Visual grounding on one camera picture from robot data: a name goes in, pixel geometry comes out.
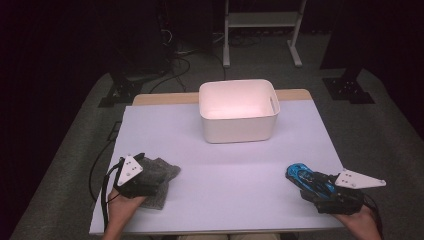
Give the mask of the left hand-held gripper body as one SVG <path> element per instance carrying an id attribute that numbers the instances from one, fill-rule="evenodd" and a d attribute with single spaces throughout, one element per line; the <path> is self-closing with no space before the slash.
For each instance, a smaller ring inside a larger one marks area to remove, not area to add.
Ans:
<path id="1" fill-rule="evenodd" d="M 114 188 L 124 197 L 154 196 L 160 186 L 160 171 L 144 153 L 127 155 L 121 161 Z"/>

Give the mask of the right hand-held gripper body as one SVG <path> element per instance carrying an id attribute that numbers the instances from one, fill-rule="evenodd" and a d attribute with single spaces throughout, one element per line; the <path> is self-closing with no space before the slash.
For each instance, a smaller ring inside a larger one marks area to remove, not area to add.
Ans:
<path id="1" fill-rule="evenodd" d="M 343 169 L 335 177 L 336 192 L 329 199 L 320 198 L 314 205 L 319 213 L 351 215 L 360 211 L 365 201 L 363 189 L 384 187 L 386 181 Z"/>

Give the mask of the blue and black toy car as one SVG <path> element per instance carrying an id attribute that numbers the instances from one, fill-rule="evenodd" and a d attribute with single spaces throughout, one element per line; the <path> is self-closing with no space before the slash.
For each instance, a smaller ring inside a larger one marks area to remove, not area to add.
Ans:
<path id="1" fill-rule="evenodd" d="M 335 186 L 316 185 L 313 176 L 314 172 L 303 163 L 295 163 L 287 167 L 285 177 L 300 190 L 310 191 L 320 198 L 329 199 L 336 192 Z"/>

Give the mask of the grey sponge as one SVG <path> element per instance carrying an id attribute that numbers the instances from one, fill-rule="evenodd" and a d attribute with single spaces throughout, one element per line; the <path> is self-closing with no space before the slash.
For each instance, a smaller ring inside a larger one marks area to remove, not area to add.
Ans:
<path id="1" fill-rule="evenodd" d="M 143 158 L 139 163 L 143 168 L 140 177 L 142 186 L 151 192 L 141 207 L 162 210 L 168 195 L 169 183 L 178 176 L 181 168 L 171 165 L 161 158 Z"/>

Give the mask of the person's right hand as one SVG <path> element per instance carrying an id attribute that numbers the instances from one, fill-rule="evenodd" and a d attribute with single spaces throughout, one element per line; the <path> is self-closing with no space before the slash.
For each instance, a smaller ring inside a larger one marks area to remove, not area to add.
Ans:
<path id="1" fill-rule="evenodd" d="M 382 240 L 373 211 L 363 205 L 359 212 L 351 215 L 333 214 L 356 240 Z"/>

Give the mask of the person's left hand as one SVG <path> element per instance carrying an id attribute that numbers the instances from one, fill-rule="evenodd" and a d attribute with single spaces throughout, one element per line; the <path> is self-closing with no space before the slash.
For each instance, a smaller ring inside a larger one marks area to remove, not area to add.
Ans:
<path id="1" fill-rule="evenodd" d="M 108 195 L 109 219 L 111 221 L 124 221 L 131 219 L 144 201 L 144 196 L 127 198 L 122 196 L 115 188 L 113 188 Z"/>

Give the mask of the black stand base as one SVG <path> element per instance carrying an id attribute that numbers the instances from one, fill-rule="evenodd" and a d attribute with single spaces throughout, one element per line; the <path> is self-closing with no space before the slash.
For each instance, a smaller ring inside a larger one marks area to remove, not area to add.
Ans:
<path id="1" fill-rule="evenodd" d="M 131 81 L 124 76 L 111 76 L 112 86 L 107 95 L 100 100 L 99 108 L 113 107 L 115 104 L 132 103 L 141 92 L 143 83 Z"/>
<path id="2" fill-rule="evenodd" d="M 357 77 L 362 71 L 361 67 L 348 67 L 340 77 L 323 78 L 333 100 L 346 100 L 351 104 L 374 104 L 368 92 L 365 92 L 357 82 Z"/>

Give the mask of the wooden table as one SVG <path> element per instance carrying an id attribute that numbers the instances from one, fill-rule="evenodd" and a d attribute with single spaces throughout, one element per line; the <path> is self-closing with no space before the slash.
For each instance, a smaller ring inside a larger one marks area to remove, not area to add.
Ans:
<path id="1" fill-rule="evenodd" d="M 282 89 L 276 90 L 276 95 L 280 101 L 311 100 L 312 96 L 306 89 Z M 196 104 L 199 102 L 198 92 L 188 93 L 160 93 L 160 94 L 139 94 L 132 105 L 167 105 L 167 104 Z"/>

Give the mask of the white table cover sheet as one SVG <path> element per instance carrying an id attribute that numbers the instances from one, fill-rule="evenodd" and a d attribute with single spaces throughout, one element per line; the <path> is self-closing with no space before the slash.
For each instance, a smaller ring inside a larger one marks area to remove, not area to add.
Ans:
<path id="1" fill-rule="evenodd" d="M 266 141 L 210 144 L 195 104 L 129 106 L 113 163 L 144 153 L 180 167 L 163 209 L 140 209 L 132 234 L 321 230 L 339 227 L 285 177 L 293 163 L 336 174 L 342 164 L 313 101 L 283 101 Z"/>

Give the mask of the white plastic bin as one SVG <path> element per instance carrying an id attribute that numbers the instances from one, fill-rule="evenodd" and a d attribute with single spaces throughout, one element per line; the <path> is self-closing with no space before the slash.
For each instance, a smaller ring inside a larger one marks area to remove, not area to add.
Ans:
<path id="1" fill-rule="evenodd" d="M 209 143 L 263 141 L 273 134 L 280 104 L 268 80 L 216 81 L 200 86 L 199 112 Z"/>

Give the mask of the dark curtain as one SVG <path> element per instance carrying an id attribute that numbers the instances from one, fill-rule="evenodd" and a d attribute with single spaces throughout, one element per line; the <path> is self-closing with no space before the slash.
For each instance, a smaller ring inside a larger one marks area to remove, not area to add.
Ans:
<path id="1" fill-rule="evenodd" d="M 424 139 L 424 0 L 342 0 L 323 69 L 376 76 Z"/>

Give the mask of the white metal stand frame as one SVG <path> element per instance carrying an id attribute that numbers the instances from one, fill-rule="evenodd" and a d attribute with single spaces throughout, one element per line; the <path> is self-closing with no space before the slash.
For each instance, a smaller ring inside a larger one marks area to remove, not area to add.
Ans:
<path id="1" fill-rule="evenodd" d="M 224 14 L 224 43 L 223 59 L 224 67 L 230 66 L 230 46 L 229 33 L 234 28 L 278 28 L 292 27 L 291 38 L 287 41 L 288 49 L 293 63 L 296 67 L 302 67 L 302 61 L 296 49 L 296 43 L 302 24 L 307 0 L 301 0 L 297 11 L 289 12 L 241 12 L 232 13 L 229 11 L 229 0 L 225 0 Z"/>

